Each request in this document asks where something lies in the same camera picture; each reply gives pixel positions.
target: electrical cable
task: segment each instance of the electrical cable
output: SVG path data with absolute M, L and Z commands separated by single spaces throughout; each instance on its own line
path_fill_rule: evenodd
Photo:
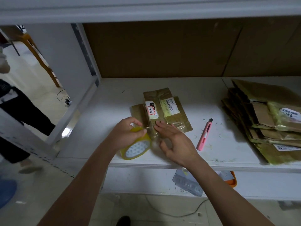
M 58 92 L 58 94 L 59 94 L 60 92 L 64 91 L 64 90 L 65 90 L 65 89 L 63 89 L 63 90 L 59 91 L 59 92 Z M 57 94 L 57 99 L 58 99 L 58 94 Z M 65 96 L 63 96 L 63 97 L 62 97 L 62 99 L 63 99 L 64 97 L 68 97 L 68 98 L 69 98 L 69 96 L 68 96 L 68 95 L 65 95 Z M 62 99 L 61 99 L 61 100 L 60 100 L 60 99 L 58 99 L 58 100 L 61 102 L 61 101 L 62 101 Z
M 166 215 L 166 216 L 171 216 L 171 217 L 176 217 L 176 218 L 178 218 L 178 217 L 184 217 L 184 216 L 190 216 L 190 215 L 195 214 L 195 213 L 199 210 L 199 208 L 201 207 L 201 205 L 202 205 L 204 202 L 206 202 L 206 201 L 209 200 L 209 199 L 207 199 L 207 200 L 202 201 L 201 204 L 197 207 L 197 209 L 196 209 L 193 213 L 189 213 L 189 214 L 182 215 L 182 216 L 174 216 L 174 215 L 170 215 L 170 214 L 168 214 L 168 213 L 162 213 L 162 212 L 160 212 L 159 210 L 157 210 L 155 207 L 152 206 L 152 204 L 151 204 L 150 201 L 148 200 L 147 196 L 145 196 L 145 198 L 146 198 L 146 200 L 147 200 L 149 206 L 150 206 L 153 210 L 155 210 L 156 212 L 161 213 L 161 214 Z

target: person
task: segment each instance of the person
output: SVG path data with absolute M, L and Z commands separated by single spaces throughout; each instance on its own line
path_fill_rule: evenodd
M 10 66 L 0 46 L 0 73 L 7 74 L 9 71 Z M 51 123 L 49 118 L 34 106 L 21 90 L 11 86 L 2 79 L 0 79 L 0 108 L 22 125 L 26 123 L 47 136 L 55 128 L 55 125 Z M 19 162 L 21 166 L 19 173 L 29 174 L 42 168 L 41 166 L 36 166 L 29 159 L 30 154 L 28 152 L 2 137 L 0 137 L 0 154 L 10 163 Z
M 136 118 L 121 120 L 99 144 L 78 175 L 54 202 L 38 226 L 88 225 L 106 169 L 120 149 L 133 144 L 146 130 L 131 132 Z M 223 225 L 272 226 L 273 224 L 239 193 L 225 183 L 196 151 L 191 140 L 176 127 L 157 121 L 154 128 L 170 139 L 172 148 L 161 140 L 160 148 L 171 161 L 185 167 L 198 181 Z M 122 217 L 117 225 L 129 225 Z

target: cardboard panel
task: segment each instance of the cardboard panel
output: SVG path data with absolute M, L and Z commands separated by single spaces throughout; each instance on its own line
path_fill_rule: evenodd
M 248 19 L 223 76 L 277 75 L 268 69 L 289 41 L 299 22 L 299 17 Z
M 241 20 L 84 24 L 103 78 L 221 76 Z
M 301 76 L 301 23 L 270 65 L 266 76 Z
M 243 22 L 243 19 L 186 21 L 179 75 L 221 76 Z
M 183 21 L 84 24 L 103 78 L 175 77 Z

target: left hand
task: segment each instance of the left hand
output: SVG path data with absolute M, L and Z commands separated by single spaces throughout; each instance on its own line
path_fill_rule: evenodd
M 146 133 L 146 129 L 138 132 L 131 132 L 130 130 L 133 128 L 131 123 L 142 126 L 142 123 L 134 117 L 125 118 L 116 124 L 103 143 L 117 152 L 118 150 L 133 144 L 136 139 L 143 137 Z

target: packing tape roll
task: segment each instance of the packing tape roll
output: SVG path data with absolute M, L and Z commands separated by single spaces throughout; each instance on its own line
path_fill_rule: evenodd
M 137 132 L 142 130 L 142 127 L 134 127 L 131 132 Z M 143 137 L 138 138 L 132 145 L 120 150 L 121 157 L 125 160 L 135 159 L 151 148 L 152 141 L 149 135 L 146 133 Z

